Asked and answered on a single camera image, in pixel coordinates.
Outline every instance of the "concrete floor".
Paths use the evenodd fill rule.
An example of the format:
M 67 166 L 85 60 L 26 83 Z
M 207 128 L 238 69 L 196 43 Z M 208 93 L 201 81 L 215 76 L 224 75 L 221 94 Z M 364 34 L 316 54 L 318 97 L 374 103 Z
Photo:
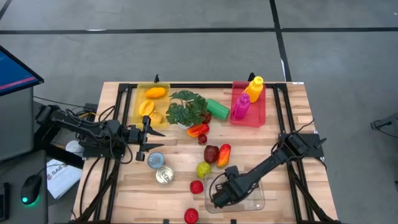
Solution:
M 0 0 L 0 7 L 6 0 Z M 395 0 L 276 0 L 282 28 L 398 27 Z M 261 0 L 12 0 L 0 30 L 273 27 Z M 339 219 L 398 220 L 398 141 L 369 123 L 398 111 L 398 32 L 283 33 L 293 81 L 305 82 Z M 35 95 L 98 102 L 104 81 L 283 81 L 273 32 L 0 35 L 45 79 Z M 49 208 L 65 222 L 76 188 Z

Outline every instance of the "yellow tray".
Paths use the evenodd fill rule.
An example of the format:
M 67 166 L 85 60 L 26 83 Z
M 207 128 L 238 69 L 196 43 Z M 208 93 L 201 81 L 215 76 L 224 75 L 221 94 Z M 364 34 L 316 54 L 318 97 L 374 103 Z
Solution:
M 163 87 L 166 89 L 166 94 L 160 98 L 148 98 L 145 92 L 152 87 Z M 170 105 L 170 84 L 168 83 L 140 83 L 137 86 L 136 103 L 134 104 L 134 112 L 131 121 L 137 126 L 142 128 L 142 116 L 139 114 L 139 106 L 146 100 L 152 100 L 155 103 L 155 109 L 163 118 L 160 124 L 150 124 L 153 128 L 166 128 L 169 123 L 166 120 L 166 112 Z

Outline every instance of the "pink tray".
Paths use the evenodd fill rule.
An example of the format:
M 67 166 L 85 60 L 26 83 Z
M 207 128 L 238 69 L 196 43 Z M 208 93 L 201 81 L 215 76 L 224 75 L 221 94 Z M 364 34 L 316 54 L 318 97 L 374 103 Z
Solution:
M 234 81 L 232 85 L 231 113 L 236 100 L 249 85 L 249 82 Z M 266 123 L 266 86 L 262 89 L 259 99 L 250 105 L 249 111 L 243 119 L 229 117 L 231 124 L 250 127 L 261 127 Z

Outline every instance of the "transparent container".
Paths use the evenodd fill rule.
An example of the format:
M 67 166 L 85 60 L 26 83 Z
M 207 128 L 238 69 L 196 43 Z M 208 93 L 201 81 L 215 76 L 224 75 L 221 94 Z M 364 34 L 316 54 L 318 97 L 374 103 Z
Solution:
M 249 82 L 234 81 L 232 85 L 231 111 L 233 110 L 236 100 L 242 95 L 242 92 L 249 86 Z M 259 128 L 266 123 L 266 88 L 264 87 L 258 100 L 251 103 L 246 116 L 243 119 L 236 119 L 234 116 L 229 117 L 229 122 L 233 125 L 250 126 Z
M 214 179 L 220 174 L 208 173 L 205 175 L 205 206 L 210 213 L 220 213 L 220 212 L 243 212 L 251 210 L 262 210 L 266 206 L 266 200 L 264 198 L 264 193 L 262 191 L 261 184 L 258 188 L 254 189 L 253 192 L 245 198 L 243 201 L 237 203 L 236 205 L 225 206 L 223 208 L 215 208 L 214 204 L 210 200 L 209 188 Z M 226 177 L 222 175 L 211 187 L 211 194 L 216 192 L 216 185 L 224 182 Z
M 163 87 L 166 89 L 166 94 L 160 98 L 148 98 L 145 96 L 145 92 L 152 87 Z M 169 123 L 166 120 L 166 112 L 170 105 L 170 84 L 169 83 L 140 83 L 137 85 L 136 102 L 134 104 L 134 111 L 132 113 L 132 124 L 135 124 L 137 128 L 142 128 L 142 116 L 139 114 L 139 106 L 146 100 L 152 100 L 155 103 L 155 108 L 163 118 L 160 124 L 150 124 L 153 128 L 167 128 Z

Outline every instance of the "pink bottle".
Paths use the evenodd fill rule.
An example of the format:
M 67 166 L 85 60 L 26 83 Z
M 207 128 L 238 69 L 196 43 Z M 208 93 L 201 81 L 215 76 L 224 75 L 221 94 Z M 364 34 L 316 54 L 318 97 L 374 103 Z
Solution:
M 235 106 L 232 110 L 232 117 L 234 119 L 243 119 L 246 116 L 250 107 L 250 96 L 247 93 L 243 93 L 235 102 Z

